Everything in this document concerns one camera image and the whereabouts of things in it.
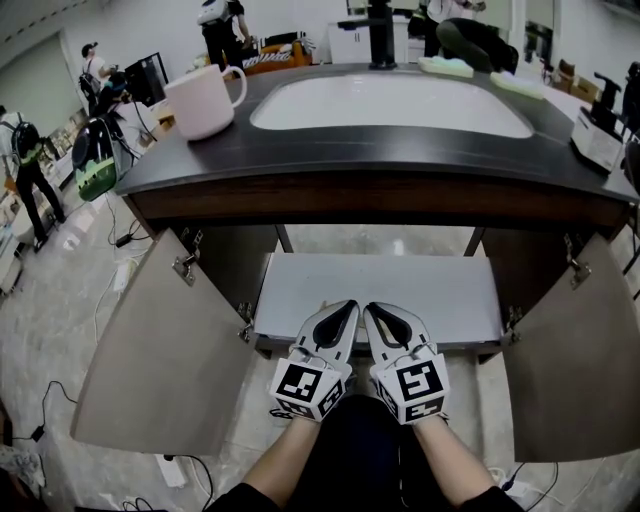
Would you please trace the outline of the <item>green soap dish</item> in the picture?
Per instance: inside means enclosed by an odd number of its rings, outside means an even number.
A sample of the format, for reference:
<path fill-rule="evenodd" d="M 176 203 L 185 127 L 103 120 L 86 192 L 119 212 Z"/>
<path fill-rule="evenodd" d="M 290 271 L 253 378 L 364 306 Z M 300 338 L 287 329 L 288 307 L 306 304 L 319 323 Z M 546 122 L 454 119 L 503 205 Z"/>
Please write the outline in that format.
<path fill-rule="evenodd" d="M 420 57 L 417 60 L 419 68 L 425 73 L 472 78 L 474 69 L 464 60 L 458 58 L 446 59 L 440 56 Z"/>

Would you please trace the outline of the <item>grey cabinet door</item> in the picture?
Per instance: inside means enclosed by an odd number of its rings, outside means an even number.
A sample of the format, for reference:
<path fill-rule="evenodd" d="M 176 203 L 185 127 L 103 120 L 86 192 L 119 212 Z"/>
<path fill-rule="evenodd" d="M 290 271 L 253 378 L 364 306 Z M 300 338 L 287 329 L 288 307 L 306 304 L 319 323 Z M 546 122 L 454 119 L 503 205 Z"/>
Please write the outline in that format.
<path fill-rule="evenodd" d="M 594 235 L 577 259 L 592 274 L 573 290 L 568 268 L 503 351 L 518 462 L 572 462 L 640 449 L 640 319 L 609 243 Z"/>
<path fill-rule="evenodd" d="M 193 286 L 172 265 L 187 251 L 171 230 L 152 244 L 97 344 L 71 437 L 104 448 L 214 456 L 230 429 L 253 343 L 199 264 Z"/>

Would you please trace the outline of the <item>person's right forearm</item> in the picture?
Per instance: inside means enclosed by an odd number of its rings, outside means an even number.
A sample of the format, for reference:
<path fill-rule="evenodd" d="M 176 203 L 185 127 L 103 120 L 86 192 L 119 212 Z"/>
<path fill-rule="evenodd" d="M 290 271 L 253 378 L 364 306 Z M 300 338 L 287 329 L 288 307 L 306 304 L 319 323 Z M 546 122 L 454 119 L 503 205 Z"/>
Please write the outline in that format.
<path fill-rule="evenodd" d="M 495 486 L 486 466 L 440 416 L 427 417 L 412 428 L 441 492 L 454 507 Z"/>

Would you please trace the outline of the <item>white dome backpack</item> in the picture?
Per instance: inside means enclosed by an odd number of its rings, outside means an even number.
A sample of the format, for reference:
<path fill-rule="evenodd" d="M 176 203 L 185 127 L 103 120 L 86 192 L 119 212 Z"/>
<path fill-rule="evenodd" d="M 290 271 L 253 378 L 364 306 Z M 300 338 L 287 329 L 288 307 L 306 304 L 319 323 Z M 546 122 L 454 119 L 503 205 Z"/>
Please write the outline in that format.
<path fill-rule="evenodd" d="M 232 16 L 228 0 L 205 0 L 197 18 L 199 26 L 224 23 Z"/>

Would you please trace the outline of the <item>white sideboard cabinet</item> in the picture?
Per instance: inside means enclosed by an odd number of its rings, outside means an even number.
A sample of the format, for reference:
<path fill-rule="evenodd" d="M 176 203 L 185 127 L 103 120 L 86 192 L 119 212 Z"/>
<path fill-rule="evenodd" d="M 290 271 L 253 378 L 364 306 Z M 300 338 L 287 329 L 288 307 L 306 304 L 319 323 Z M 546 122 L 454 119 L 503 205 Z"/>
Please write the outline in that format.
<path fill-rule="evenodd" d="M 424 41 L 411 37 L 408 27 L 409 20 L 407 18 L 393 16 L 394 59 L 398 64 L 416 63 L 424 54 Z M 346 31 L 339 28 L 337 22 L 329 23 L 328 39 L 333 64 L 370 62 L 370 31 L 368 27 Z"/>

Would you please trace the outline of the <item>black mini fridge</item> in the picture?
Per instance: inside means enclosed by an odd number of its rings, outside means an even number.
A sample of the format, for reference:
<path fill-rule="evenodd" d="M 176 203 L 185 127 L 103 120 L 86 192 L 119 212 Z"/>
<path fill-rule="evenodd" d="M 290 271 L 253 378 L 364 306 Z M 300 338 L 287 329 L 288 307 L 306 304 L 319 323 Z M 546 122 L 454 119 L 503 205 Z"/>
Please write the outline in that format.
<path fill-rule="evenodd" d="M 158 52 L 126 67 L 124 73 L 128 91 L 135 101 L 151 107 L 166 98 L 164 87 L 168 79 Z"/>

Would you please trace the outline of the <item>brown cardboard box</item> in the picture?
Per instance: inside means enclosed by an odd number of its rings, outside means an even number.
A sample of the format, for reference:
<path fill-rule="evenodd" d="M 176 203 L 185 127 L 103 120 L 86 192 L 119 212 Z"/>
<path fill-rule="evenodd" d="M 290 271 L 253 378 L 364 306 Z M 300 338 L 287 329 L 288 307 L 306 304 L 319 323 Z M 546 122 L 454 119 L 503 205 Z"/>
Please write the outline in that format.
<path fill-rule="evenodd" d="M 551 77 L 551 86 L 559 91 L 570 94 L 575 82 L 575 65 L 561 59 Z"/>
<path fill-rule="evenodd" d="M 570 94 L 588 104 L 592 104 L 600 97 L 601 90 L 597 85 L 584 77 L 575 76 L 575 80 L 570 87 Z"/>

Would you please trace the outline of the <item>white shelf board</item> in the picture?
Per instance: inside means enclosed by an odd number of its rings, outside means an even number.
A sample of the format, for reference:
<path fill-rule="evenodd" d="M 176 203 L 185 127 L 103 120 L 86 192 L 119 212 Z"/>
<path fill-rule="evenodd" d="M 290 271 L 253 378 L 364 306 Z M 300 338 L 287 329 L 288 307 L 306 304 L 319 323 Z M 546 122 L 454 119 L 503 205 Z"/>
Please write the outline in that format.
<path fill-rule="evenodd" d="M 498 340 L 502 320 L 485 257 L 275 253 L 254 317 L 257 333 L 293 340 L 324 306 L 353 299 L 416 314 L 430 338 L 452 345 Z"/>

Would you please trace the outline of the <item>pale blue soap dish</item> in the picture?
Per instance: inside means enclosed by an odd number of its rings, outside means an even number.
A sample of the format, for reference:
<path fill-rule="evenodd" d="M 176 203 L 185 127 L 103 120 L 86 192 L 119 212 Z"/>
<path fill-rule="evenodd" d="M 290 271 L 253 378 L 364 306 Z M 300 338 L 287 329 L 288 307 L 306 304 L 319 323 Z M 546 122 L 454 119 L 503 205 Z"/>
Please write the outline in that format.
<path fill-rule="evenodd" d="M 516 77 L 507 71 L 492 72 L 490 74 L 490 81 L 495 86 L 503 90 L 517 93 L 522 96 L 536 100 L 542 100 L 545 98 L 543 89 L 539 84 Z"/>

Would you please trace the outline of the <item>dark brown cabinet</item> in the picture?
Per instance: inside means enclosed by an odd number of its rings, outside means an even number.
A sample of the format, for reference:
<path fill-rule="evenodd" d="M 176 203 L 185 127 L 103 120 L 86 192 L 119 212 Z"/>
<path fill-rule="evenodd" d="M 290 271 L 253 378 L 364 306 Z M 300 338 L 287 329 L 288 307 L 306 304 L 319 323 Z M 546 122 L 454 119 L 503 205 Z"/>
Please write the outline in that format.
<path fill-rule="evenodd" d="M 553 103 L 495 87 L 492 93 L 533 130 L 526 139 L 449 129 L 357 126 L 266 130 L 253 112 L 276 89 L 320 77 L 364 74 L 361 66 L 315 66 L 267 73 L 221 133 L 189 142 L 177 130 L 120 181 L 117 193 L 156 239 L 166 230 L 287 224 L 472 226 L 498 271 L 502 307 L 523 313 L 568 269 L 564 235 L 584 248 L 612 240 L 635 192 L 575 156 L 572 122 Z M 258 279 L 236 263 L 197 262 L 237 312 Z"/>

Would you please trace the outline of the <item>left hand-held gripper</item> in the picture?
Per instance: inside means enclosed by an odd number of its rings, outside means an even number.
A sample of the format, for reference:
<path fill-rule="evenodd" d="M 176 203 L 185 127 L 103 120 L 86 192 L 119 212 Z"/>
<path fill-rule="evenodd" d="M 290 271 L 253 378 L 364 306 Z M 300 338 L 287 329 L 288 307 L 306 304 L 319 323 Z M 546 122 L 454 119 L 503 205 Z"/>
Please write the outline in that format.
<path fill-rule="evenodd" d="M 360 308 L 356 301 L 327 305 L 302 325 L 288 358 L 281 358 L 270 395 L 291 415 L 322 422 L 347 391 Z"/>

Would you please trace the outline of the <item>white ceramic mug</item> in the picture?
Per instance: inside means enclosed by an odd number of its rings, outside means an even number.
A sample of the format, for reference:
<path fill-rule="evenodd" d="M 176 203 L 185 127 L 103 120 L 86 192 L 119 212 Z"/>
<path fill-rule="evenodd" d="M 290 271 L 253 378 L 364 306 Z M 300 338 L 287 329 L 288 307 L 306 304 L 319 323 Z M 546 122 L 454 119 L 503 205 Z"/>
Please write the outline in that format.
<path fill-rule="evenodd" d="M 239 75 L 240 82 L 235 101 L 225 81 L 233 73 Z M 235 109 L 246 98 L 247 78 L 236 66 L 221 71 L 217 65 L 209 65 L 170 82 L 164 92 L 180 134 L 188 141 L 199 141 L 216 135 L 233 122 Z"/>

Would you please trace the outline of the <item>black green dome backpack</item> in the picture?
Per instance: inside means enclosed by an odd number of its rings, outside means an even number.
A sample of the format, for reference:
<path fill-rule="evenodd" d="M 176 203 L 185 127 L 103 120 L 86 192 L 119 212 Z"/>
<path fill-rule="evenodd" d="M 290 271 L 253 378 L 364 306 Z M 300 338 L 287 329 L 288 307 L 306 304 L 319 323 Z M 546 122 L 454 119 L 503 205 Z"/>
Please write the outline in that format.
<path fill-rule="evenodd" d="M 72 165 L 79 197 L 91 202 L 117 182 L 117 160 L 109 125 L 92 118 L 79 131 L 72 148 Z"/>

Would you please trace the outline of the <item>black white soap dispenser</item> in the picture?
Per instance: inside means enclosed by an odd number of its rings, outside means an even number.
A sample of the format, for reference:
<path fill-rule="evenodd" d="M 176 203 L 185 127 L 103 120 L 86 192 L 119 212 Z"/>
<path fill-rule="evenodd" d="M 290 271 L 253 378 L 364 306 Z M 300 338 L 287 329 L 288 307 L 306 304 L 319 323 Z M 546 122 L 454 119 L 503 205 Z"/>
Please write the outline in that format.
<path fill-rule="evenodd" d="M 614 111 L 616 95 L 621 87 L 598 72 L 594 76 L 604 81 L 604 90 L 590 108 L 580 108 L 570 144 L 581 159 L 588 161 L 589 166 L 609 175 L 623 148 L 623 136 L 616 129 L 618 116 Z"/>

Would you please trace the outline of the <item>person's left forearm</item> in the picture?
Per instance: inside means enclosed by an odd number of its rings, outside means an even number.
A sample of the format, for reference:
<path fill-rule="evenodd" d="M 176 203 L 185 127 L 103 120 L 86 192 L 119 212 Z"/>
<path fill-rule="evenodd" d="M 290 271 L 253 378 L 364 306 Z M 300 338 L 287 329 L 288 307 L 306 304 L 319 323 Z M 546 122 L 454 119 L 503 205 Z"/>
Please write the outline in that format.
<path fill-rule="evenodd" d="M 243 482 L 283 508 L 297 487 L 320 430 L 320 423 L 295 417 Z"/>

